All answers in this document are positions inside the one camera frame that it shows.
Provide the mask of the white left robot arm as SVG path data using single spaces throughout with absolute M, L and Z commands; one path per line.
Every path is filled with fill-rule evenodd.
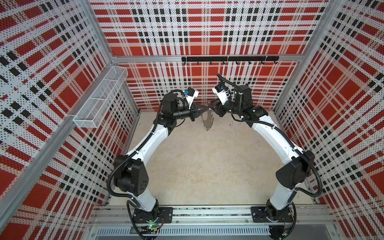
M 115 158 L 114 170 L 107 181 L 108 193 L 113 197 L 127 198 L 137 215 L 148 223 L 159 217 L 159 202 L 148 190 L 147 163 L 160 143 L 176 128 L 178 120 L 194 121 L 209 109 L 195 104 L 197 90 L 173 90 L 165 94 L 160 102 L 153 126 L 138 145 L 125 155 Z

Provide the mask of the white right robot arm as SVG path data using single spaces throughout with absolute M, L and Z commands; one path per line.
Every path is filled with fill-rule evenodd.
M 253 104 L 248 86 L 238 86 L 234 88 L 234 92 L 230 92 L 225 84 L 220 83 L 212 91 L 217 96 L 211 102 L 216 114 L 221 117 L 226 113 L 238 115 L 239 121 L 245 122 L 259 133 L 281 159 L 283 167 L 276 171 L 278 184 L 267 200 L 265 209 L 266 218 L 271 222 L 278 222 L 289 212 L 289 205 L 301 183 L 308 177 L 314 163 L 314 154 L 293 143 L 263 107 Z

